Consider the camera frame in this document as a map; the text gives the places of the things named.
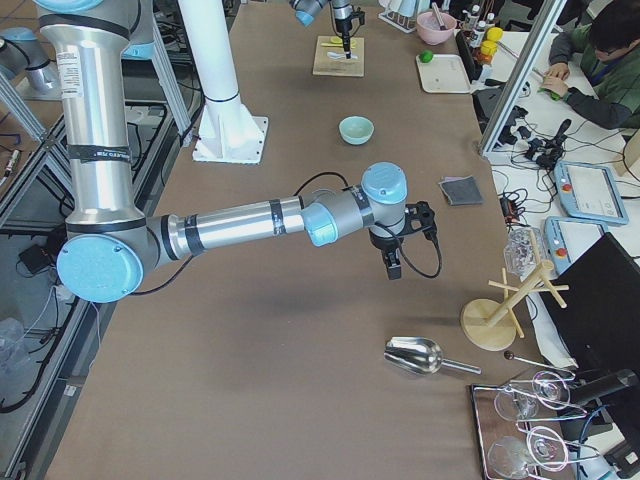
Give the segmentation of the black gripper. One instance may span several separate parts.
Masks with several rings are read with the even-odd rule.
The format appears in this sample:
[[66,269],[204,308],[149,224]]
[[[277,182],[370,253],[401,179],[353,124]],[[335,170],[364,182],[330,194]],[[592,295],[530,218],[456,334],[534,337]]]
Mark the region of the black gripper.
[[353,7],[350,0],[332,0],[332,13],[334,18],[335,30],[341,34],[342,47],[345,58],[350,59],[351,52],[351,34],[352,29],[352,13]]
[[402,237],[390,227],[381,223],[375,223],[369,229],[369,236],[374,247],[381,251],[382,259],[389,280],[398,280],[402,277],[402,266],[399,260]]

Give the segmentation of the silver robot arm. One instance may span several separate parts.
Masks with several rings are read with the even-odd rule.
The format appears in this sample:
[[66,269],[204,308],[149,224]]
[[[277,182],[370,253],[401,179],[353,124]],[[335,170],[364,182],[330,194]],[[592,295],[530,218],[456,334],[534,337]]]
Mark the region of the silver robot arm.
[[309,26],[314,22],[316,17],[321,13],[326,5],[331,7],[331,14],[334,22],[334,30],[340,38],[342,48],[347,59],[352,57],[351,54],[351,30],[353,28],[352,20],[355,18],[356,11],[347,0],[294,0],[289,2],[295,11],[295,17],[304,26]]
[[120,300],[155,268],[222,246],[299,231],[322,246],[364,228],[386,239],[405,226],[406,177],[389,162],[339,193],[147,217],[133,198],[121,59],[150,49],[150,3],[41,1],[38,15],[56,51],[75,203],[56,268],[79,298]]

